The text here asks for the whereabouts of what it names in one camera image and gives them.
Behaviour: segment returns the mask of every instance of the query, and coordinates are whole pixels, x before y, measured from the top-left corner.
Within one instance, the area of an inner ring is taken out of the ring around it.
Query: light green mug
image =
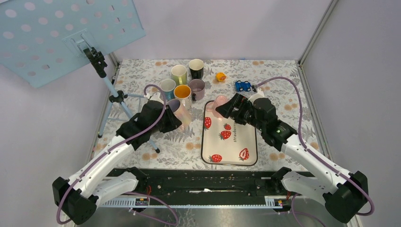
[[[187,84],[187,68],[183,65],[175,65],[171,68],[171,78],[177,86]]]

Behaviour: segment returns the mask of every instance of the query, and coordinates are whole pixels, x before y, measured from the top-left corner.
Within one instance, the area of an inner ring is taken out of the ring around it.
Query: strawberry print tray
[[[256,130],[204,112],[201,157],[209,164],[253,166],[258,160]]]

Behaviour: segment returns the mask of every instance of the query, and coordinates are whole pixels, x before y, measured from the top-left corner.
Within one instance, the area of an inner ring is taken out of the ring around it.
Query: pink mug
[[[221,114],[216,111],[216,107],[221,106],[228,102],[228,99],[225,96],[217,96],[217,98],[213,101],[213,103],[208,103],[206,105],[206,111],[212,111],[212,114],[217,118],[223,118]]]

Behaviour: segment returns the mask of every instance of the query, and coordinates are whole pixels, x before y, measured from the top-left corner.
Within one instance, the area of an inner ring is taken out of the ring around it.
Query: purple mug
[[[205,96],[205,82],[201,79],[193,79],[188,86],[192,91],[192,100],[201,100]]]

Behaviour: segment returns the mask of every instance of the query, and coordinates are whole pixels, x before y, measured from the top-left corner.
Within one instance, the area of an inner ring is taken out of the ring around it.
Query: orange toy
[[[227,78],[227,76],[222,72],[219,72],[216,74],[216,79],[219,82],[226,80],[226,78]]]

